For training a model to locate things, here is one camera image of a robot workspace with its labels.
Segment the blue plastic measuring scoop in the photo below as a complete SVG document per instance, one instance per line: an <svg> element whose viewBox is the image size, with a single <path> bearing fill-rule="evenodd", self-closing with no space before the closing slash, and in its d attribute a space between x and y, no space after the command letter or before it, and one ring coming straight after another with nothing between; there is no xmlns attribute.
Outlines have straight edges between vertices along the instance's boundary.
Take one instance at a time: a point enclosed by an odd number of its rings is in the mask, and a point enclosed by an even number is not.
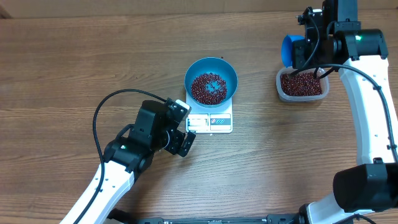
<svg viewBox="0 0 398 224"><path fill-rule="evenodd" d="M301 35L286 35L283 39L281 46L281 59L285 67L290 67L293 63L293 42L303 39L304 37Z"/></svg>

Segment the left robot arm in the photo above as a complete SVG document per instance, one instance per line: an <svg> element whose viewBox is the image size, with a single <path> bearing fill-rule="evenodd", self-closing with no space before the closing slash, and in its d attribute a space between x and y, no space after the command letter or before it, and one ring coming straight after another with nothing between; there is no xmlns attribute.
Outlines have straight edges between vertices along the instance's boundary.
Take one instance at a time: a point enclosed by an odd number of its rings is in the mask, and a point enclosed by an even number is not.
<svg viewBox="0 0 398 224"><path fill-rule="evenodd" d="M185 157L195 134L177 128L190 111L181 100L143 101L135 123L125 126L106 146L104 163L62 223L103 223L152 164L157 151L164 149Z"/></svg>

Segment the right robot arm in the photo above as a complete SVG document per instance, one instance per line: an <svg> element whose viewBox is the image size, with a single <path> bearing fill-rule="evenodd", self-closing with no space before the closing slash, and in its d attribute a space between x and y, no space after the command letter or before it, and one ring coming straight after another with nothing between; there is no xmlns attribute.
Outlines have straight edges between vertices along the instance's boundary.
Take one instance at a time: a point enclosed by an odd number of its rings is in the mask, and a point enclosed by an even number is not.
<svg viewBox="0 0 398 224"><path fill-rule="evenodd" d="M346 89L357 142L357 165L333 178L333 191L303 205L294 223L352 223L397 206L397 115L388 80L388 49L379 29L363 29L356 1L306 8L284 65L293 74L325 68Z"/></svg>

